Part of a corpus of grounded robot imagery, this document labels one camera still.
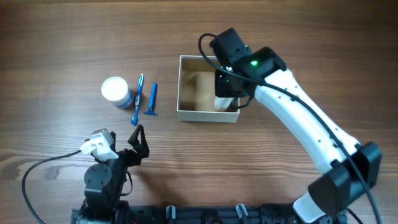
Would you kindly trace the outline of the white tube with gold cap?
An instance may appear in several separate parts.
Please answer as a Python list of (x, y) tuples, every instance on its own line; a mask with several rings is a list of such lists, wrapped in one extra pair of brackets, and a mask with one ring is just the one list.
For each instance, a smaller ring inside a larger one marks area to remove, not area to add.
[(217, 112), (235, 112), (236, 110), (230, 106), (233, 98), (215, 97), (215, 110)]

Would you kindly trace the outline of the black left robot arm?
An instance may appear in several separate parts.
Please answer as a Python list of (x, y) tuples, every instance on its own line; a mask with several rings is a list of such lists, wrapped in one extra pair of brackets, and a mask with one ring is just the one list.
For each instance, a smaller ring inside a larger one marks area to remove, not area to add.
[(137, 125), (128, 139), (132, 149), (116, 151), (116, 134), (107, 129), (94, 131), (80, 146), (96, 164), (85, 172), (85, 199), (81, 208), (72, 211), (71, 224), (79, 223), (138, 223), (127, 201), (121, 201), (125, 182), (131, 182), (128, 168), (139, 166), (149, 157), (149, 147), (143, 125)]

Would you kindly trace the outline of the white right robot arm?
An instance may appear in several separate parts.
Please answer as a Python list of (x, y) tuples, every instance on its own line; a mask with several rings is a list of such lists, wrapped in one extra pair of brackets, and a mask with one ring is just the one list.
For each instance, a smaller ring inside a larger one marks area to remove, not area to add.
[(215, 107), (238, 110), (240, 98), (271, 110), (298, 139), (320, 178), (286, 210), (290, 223), (337, 219), (365, 195), (377, 223), (381, 216), (371, 188), (381, 165), (381, 150), (361, 144), (336, 125), (302, 90), (287, 64), (269, 47), (252, 51), (234, 29), (212, 35), (215, 55)]

